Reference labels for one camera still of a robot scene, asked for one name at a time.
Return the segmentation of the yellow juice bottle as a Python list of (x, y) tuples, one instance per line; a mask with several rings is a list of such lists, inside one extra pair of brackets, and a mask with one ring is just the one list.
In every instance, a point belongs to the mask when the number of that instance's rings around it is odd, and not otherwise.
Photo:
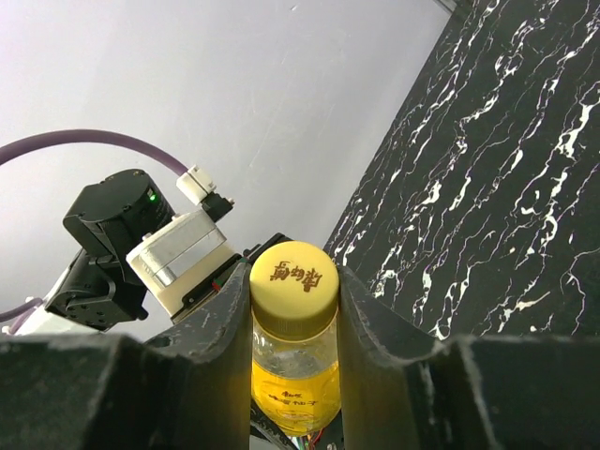
[(291, 240), (257, 258), (249, 288), (251, 395), (285, 434), (319, 432), (340, 411), (338, 269), (320, 248)]

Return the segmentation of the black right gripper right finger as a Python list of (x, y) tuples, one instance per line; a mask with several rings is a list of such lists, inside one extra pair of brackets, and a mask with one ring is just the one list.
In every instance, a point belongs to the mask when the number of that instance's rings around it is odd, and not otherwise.
[(349, 449), (595, 449), (595, 337), (438, 340), (339, 271), (337, 353)]

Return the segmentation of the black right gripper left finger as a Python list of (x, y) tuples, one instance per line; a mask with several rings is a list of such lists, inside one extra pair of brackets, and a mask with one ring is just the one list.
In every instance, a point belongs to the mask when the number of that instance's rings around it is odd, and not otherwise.
[(2, 337), (5, 449), (246, 449), (249, 267), (147, 342), (117, 334)]

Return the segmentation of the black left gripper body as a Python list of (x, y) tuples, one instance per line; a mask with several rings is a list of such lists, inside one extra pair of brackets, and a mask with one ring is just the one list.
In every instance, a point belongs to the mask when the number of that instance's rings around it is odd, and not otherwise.
[(171, 317), (171, 322), (181, 322), (195, 308), (215, 296), (224, 287), (238, 264), (247, 263), (252, 265), (267, 249), (290, 240), (291, 238), (283, 233), (275, 233), (263, 244), (257, 244), (252, 248), (245, 249), (242, 253), (234, 253), (231, 257), (228, 257), (220, 267), (210, 271), (192, 289), (185, 292), (181, 298), (183, 306)]

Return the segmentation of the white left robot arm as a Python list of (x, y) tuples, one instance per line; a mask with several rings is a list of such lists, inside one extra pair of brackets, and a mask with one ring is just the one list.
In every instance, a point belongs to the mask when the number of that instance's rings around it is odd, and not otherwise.
[(79, 252), (47, 296), (7, 333), (105, 332), (146, 319), (148, 293), (173, 323), (181, 322), (222, 289), (237, 264), (253, 264), (289, 239), (276, 233), (236, 252), (217, 225), (232, 208), (232, 201), (207, 190), (197, 210), (177, 215), (140, 169), (84, 187), (63, 219)]

